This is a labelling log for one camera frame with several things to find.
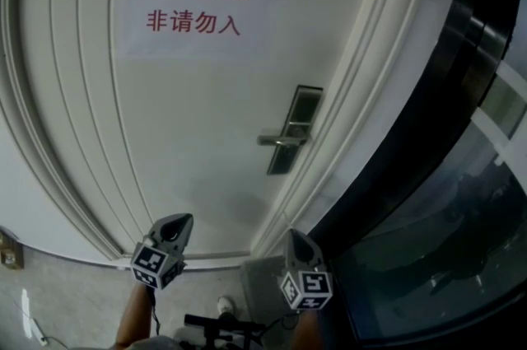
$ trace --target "dark glass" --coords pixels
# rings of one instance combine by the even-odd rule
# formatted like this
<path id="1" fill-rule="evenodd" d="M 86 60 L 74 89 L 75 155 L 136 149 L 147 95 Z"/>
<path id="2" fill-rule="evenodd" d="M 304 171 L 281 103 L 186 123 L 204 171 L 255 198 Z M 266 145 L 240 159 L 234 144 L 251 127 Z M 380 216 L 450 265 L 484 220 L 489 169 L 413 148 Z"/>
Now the dark glass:
<path id="1" fill-rule="evenodd" d="M 525 192 L 470 124 L 425 182 L 334 261 L 359 338 L 436 327 L 523 282 L 526 216 Z"/>

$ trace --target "cable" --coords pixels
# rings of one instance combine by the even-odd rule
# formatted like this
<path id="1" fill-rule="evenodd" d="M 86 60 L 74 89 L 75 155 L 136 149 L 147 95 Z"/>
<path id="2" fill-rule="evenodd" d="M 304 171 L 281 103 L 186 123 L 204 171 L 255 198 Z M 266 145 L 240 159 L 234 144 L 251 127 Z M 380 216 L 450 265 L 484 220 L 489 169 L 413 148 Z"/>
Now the cable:
<path id="1" fill-rule="evenodd" d="M 296 325 L 298 324 L 298 320 L 299 320 L 299 313 L 298 312 L 295 312 L 294 314 L 285 314 L 284 316 L 278 318 L 277 320 L 274 320 L 273 322 L 271 322 L 271 324 L 269 324 L 268 326 L 266 326 L 262 332 L 259 334 L 259 337 L 262 338 L 264 336 L 264 334 L 266 334 L 274 325 L 276 325 L 278 322 L 280 322 L 282 324 L 282 328 L 286 329 L 287 331 L 290 331 L 294 328 L 296 328 Z M 291 327 L 287 327 L 283 321 L 286 319 L 286 318 L 296 318 L 295 320 L 295 324 Z"/>
<path id="2" fill-rule="evenodd" d="M 156 314 L 156 295 L 154 294 L 154 289 L 152 287 L 147 287 L 147 294 L 150 298 L 150 304 L 152 305 L 152 318 L 156 321 L 156 334 L 159 335 L 159 330 L 161 329 L 161 322 L 157 319 Z"/>
<path id="3" fill-rule="evenodd" d="M 56 341 L 56 342 L 59 343 L 61 346 L 63 346 L 64 348 L 66 348 L 66 350 L 69 350 L 69 347 L 68 347 L 66 344 L 64 344 L 62 341 L 60 341 L 58 338 L 48 336 L 48 337 L 42 337 L 42 339 Z"/>
<path id="4" fill-rule="evenodd" d="M 11 303 L 13 304 L 13 306 L 15 306 L 24 316 L 26 316 L 28 319 L 31 319 L 31 317 L 26 313 L 25 310 L 23 310 L 19 305 L 18 303 L 16 303 L 15 299 L 13 299 L 11 296 L 9 296 L 7 293 L 5 293 L 3 290 L 0 290 L 0 293 L 2 293 L 5 297 L 8 297 L 9 300 L 11 300 Z M 63 346 L 64 348 L 66 348 L 67 350 L 69 350 L 69 347 L 64 344 L 62 341 L 60 341 L 58 338 L 55 338 L 55 337 L 43 337 L 45 339 L 51 339 L 53 341 L 56 341 L 57 343 L 59 343 L 61 346 Z"/>

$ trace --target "floor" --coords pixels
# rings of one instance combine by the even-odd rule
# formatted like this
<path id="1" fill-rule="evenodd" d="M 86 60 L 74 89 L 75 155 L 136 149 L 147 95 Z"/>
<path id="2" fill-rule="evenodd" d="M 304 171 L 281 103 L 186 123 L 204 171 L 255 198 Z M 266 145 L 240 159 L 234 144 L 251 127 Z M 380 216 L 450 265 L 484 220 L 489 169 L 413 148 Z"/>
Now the floor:
<path id="1" fill-rule="evenodd" d="M 244 285 L 249 313 L 254 322 L 269 325 L 274 320 L 291 313 L 278 287 L 285 262 L 282 256 L 277 256 L 250 260 L 241 266 L 241 281 Z M 294 324 L 296 320 L 292 319 L 289 322 Z M 263 336 L 263 345 L 267 350 L 287 350 L 291 348 L 292 335 L 292 330 L 278 325 Z"/>
<path id="2" fill-rule="evenodd" d="M 108 348 L 114 343 L 134 284 L 129 271 L 78 264 L 27 248 L 24 256 L 26 266 L 21 271 L 0 267 L 0 350 L 41 348 L 24 333 L 24 289 L 30 298 L 30 316 L 44 334 L 61 339 L 70 348 Z M 231 296 L 239 318 L 248 319 L 239 270 L 183 273 L 156 295 L 161 333 L 173 335 L 187 313 L 216 317 L 221 295 Z M 47 348 L 60 346 L 51 343 Z"/>

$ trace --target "door handle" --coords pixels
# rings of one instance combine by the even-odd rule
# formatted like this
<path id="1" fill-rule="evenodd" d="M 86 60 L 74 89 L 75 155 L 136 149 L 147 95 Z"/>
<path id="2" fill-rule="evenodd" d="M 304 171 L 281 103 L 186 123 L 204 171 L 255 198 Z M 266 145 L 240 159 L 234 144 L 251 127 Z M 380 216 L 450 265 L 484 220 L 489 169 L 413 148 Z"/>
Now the door handle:
<path id="1" fill-rule="evenodd" d="M 259 135 L 257 143 L 276 147 L 269 165 L 268 175 L 289 173 L 296 156 L 310 137 L 310 130 L 322 98 L 322 89 L 312 86 L 298 86 L 286 123 L 279 135 Z"/>
<path id="2" fill-rule="evenodd" d="M 278 145 L 281 145 L 283 147 L 299 147 L 307 142 L 307 137 L 303 135 L 302 131 L 301 136 L 299 138 L 295 138 L 292 136 L 260 135 L 257 138 L 257 142 L 259 145 L 263 146 L 270 145 L 276 147 Z"/>

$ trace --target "black frame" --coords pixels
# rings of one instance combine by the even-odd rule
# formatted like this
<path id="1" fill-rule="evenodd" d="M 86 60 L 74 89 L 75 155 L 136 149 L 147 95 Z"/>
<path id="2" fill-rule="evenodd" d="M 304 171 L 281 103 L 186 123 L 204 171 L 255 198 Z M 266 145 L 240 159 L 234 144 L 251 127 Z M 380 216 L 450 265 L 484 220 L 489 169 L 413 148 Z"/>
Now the black frame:
<path id="1" fill-rule="evenodd" d="M 361 174 L 310 232 L 329 265 L 332 258 L 384 221 L 439 166 L 458 141 L 506 52 L 519 2 L 453 0 L 425 71 L 394 126 Z M 491 318 L 493 323 L 501 320 L 503 326 L 508 319 L 504 318 L 506 314 L 520 313 L 517 308 L 527 306 L 525 282 L 455 322 L 397 338 L 359 342 L 336 283 L 335 296 L 331 306 L 324 308 L 323 318 L 332 320 L 328 327 L 336 343 L 341 344 L 339 348 L 342 343 L 346 343 L 346 348 L 389 345 L 428 348 L 465 339 L 473 345 L 474 334 L 479 337 L 490 334 L 487 329 Z"/>

